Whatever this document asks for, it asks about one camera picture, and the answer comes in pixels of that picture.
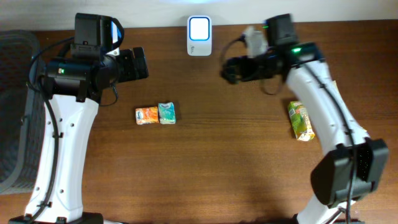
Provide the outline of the orange tissue pack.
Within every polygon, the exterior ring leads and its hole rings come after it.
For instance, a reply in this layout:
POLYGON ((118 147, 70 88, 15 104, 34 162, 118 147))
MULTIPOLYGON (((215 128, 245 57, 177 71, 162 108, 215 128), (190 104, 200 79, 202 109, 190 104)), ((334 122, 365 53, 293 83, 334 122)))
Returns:
POLYGON ((136 123, 138 125, 152 124, 159 122, 158 107, 147 107, 136 109, 136 123))

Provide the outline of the teal tissue pack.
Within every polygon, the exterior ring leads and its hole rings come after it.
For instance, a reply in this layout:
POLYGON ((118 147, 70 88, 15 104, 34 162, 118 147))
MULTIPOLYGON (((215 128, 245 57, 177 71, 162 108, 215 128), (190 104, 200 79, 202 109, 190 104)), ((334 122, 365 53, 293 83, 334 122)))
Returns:
POLYGON ((175 107, 172 102, 159 103, 159 121, 161 124, 175 124, 177 119, 175 115, 175 107))

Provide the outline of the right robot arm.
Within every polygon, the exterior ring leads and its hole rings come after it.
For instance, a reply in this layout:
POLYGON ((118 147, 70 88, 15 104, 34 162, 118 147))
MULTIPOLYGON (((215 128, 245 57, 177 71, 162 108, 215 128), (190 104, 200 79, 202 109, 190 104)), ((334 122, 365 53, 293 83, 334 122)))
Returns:
POLYGON ((289 223, 351 223, 351 207, 379 187, 389 150, 353 118, 333 83, 317 45, 301 43, 290 14, 271 17, 262 30, 248 27, 239 40, 247 54, 220 57, 221 76, 231 84, 276 75, 304 105, 321 142, 323 159, 312 170, 313 196, 289 223))

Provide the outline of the green tea drink carton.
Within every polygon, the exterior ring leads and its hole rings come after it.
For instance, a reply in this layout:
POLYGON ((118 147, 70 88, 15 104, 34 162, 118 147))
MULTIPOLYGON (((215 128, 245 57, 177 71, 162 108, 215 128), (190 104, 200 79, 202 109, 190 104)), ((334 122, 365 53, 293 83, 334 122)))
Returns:
POLYGON ((300 101, 291 101, 287 108, 296 139, 304 142, 311 141, 315 133, 306 107, 300 101))

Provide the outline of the yellow snack bag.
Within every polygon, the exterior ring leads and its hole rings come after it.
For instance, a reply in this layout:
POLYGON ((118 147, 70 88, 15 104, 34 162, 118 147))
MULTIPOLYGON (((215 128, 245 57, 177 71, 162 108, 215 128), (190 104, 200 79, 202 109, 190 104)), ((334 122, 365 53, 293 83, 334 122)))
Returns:
MULTIPOLYGON (((340 94, 340 91, 339 91, 339 89, 338 89, 338 86, 337 86, 337 83, 336 83, 336 80, 333 80, 332 81, 332 84, 334 85, 334 87, 336 88, 336 91, 339 93, 339 95, 341 96, 341 94, 340 94)), ((364 129, 362 126, 361 126, 361 129, 363 130, 363 131, 365 131, 366 133, 368 132, 366 129, 364 129)))

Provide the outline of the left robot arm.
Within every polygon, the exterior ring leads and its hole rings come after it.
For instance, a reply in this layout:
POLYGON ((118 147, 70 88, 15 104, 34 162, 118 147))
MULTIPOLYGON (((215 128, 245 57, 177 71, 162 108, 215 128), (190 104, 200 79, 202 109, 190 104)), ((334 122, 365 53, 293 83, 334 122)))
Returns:
POLYGON ((75 35, 37 79, 44 101, 45 129, 35 189, 23 216, 12 223, 105 224, 83 209, 86 148, 104 89, 147 78, 140 47, 114 55, 124 29, 113 17, 78 13, 75 35))

